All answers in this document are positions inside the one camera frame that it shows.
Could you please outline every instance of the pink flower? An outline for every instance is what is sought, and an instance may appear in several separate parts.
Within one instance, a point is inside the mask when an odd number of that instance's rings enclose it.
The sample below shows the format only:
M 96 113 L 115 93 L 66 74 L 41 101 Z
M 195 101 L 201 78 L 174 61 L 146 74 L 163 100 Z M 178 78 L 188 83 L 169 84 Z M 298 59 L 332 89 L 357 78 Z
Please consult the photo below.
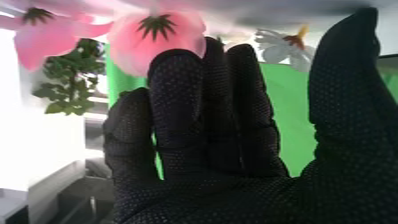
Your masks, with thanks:
M 122 71 L 146 76 L 156 55 L 170 49 L 190 50 L 202 57 L 204 30 L 194 12 L 163 11 L 154 17 L 149 14 L 122 17 L 108 34 L 110 57 Z
M 14 6 L 21 10 L 23 1 Z M 0 16 L 0 28 L 16 30 L 14 44 L 19 63 L 32 71 L 46 60 L 46 57 L 67 54 L 76 46 L 80 38 L 101 36 L 112 27 L 112 23 L 92 25 L 90 16 L 82 12 L 71 15 L 55 15 L 44 9 L 25 4 L 25 14 L 16 17 Z

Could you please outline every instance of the black glove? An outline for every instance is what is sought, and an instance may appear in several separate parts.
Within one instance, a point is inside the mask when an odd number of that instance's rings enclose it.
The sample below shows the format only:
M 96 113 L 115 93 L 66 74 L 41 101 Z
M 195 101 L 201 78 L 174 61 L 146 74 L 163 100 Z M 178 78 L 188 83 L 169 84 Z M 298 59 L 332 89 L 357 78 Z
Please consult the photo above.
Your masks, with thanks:
M 156 57 L 149 90 L 121 97 L 105 122 L 117 223 L 398 223 L 398 106 L 375 68 L 375 26 L 377 10 L 364 9 L 321 39 L 309 76 L 316 159 L 298 178 L 279 159 L 250 46 L 224 55 L 208 39 L 202 60 L 183 50 Z

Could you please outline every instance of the green screen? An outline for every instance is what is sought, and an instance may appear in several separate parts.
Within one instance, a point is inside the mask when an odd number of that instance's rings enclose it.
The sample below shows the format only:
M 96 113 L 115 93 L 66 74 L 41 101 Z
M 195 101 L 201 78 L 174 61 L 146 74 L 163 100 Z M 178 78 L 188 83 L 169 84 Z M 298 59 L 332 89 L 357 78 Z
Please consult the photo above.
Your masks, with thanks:
M 286 65 L 261 64 L 261 70 L 281 131 L 281 157 L 289 168 L 291 176 L 298 176 L 313 160 L 313 151 L 316 147 L 313 137 L 314 129 L 307 121 L 307 74 L 297 72 Z M 112 105 L 119 93 L 146 86 L 146 79 L 128 76 L 110 60 L 106 61 L 106 75 Z M 398 99 L 398 76 L 384 76 L 384 81 Z

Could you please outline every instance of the white flower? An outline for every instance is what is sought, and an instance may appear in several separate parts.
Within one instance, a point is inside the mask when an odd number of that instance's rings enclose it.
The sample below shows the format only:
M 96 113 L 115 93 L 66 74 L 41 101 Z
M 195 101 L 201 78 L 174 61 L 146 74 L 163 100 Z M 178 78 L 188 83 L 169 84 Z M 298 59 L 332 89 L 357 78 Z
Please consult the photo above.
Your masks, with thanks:
M 307 26 L 302 27 L 295 36 L 288 36 L 272 30 L 258 30 L 256 42 L 263 50 L 263 59 L 266 63 L 279 64 L 289 59 L 289 66 L 300 72 L 309 72 L 314 48 L 304 45 L 302 38 L 307 33 Z

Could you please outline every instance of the ceiling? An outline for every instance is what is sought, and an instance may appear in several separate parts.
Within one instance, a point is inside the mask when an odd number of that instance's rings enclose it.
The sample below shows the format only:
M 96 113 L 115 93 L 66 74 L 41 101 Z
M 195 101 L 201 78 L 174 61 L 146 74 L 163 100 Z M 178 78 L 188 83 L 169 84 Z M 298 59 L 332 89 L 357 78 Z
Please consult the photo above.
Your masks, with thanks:
M 82 0 L 117 12 L 130 6 L 149 8 L 153 2 L 169 8 L 195 8 L 204 15 L 208 34 L 245 31 L 256 28 L 273 29 L 295 34 L 300 25 L 309 24 L 311 32 L 305 44 L 314 46 L 321 35 L 336 22 L 362 7 L 380 10 L 378 38 L 382 55 L 398 53 L 398 0 Z

